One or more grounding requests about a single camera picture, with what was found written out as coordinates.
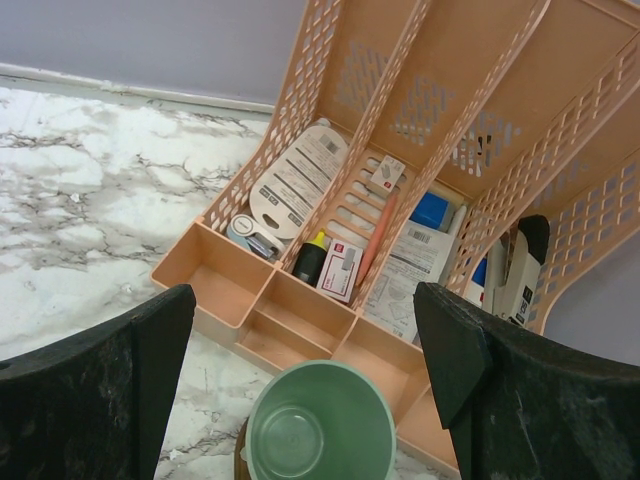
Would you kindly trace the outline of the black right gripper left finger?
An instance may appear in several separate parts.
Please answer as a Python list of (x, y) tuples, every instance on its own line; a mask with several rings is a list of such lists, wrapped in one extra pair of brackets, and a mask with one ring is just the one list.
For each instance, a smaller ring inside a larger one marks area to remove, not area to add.
[(195, 306), (180, 284), (2, 361), (2, 478), (153, 478)]

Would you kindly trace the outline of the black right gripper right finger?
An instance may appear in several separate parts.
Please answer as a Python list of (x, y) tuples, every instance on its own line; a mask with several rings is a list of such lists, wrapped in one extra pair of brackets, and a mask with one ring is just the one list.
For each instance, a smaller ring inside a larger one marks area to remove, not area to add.
[(636, 479), (639, 369), (501, 320), (436, 283), (414, 309), (464, 479)]

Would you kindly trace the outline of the green plastic cup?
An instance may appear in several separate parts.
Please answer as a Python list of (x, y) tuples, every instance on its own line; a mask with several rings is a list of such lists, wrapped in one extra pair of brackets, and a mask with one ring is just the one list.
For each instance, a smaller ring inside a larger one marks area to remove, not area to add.
[(395, 423), (381, 391), (358, 370), (313, 360), (263, 389), (243, 453), (253, 479), (389, 479)]

